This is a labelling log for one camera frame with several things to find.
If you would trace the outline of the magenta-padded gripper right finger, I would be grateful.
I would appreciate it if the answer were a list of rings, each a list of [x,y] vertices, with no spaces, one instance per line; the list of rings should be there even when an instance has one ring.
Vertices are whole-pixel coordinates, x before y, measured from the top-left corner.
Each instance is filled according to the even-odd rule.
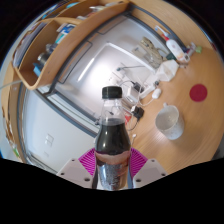
[[[167,172],[156,159],[147,159],[137,149],[131,149],[128,173],[129,189],[143,187],[166,175]]]

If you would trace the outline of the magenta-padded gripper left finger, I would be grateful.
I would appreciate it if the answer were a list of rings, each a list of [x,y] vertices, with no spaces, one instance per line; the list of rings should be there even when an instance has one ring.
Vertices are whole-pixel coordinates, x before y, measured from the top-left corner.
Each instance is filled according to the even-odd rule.
[[[88,150],[78,159],[69,159],[57,175],[83,188],[96,189],[98,174],[95,149]]]

